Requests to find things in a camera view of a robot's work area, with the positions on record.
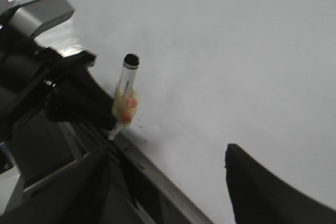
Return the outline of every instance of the white wall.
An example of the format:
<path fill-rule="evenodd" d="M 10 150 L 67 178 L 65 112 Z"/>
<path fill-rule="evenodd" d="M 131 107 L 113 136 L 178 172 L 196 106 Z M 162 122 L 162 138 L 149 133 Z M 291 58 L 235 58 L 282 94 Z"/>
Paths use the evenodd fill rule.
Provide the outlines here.
<path fill-rule="evenodd" d="M 336 208 L 336 0 L 70 1 L 110 93 L 141 57 L 127 133 L 216 224 L 231 142 Z"/>

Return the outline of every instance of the marker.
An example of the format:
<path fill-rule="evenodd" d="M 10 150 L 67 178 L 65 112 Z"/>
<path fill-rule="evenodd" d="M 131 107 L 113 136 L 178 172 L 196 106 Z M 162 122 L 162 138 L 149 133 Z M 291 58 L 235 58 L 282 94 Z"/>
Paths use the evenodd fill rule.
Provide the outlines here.
<path fill-rule="evenodd" d="M 131 124 L 138 108 L 138 98 L 133 90 L 135 76 L 139 67 L 139 57 L 128 54 L 124 58 L 118 87 L 114 94 L 112 114 L 117 118 L 109 139 L 113 140 L 120 130 Z"/>

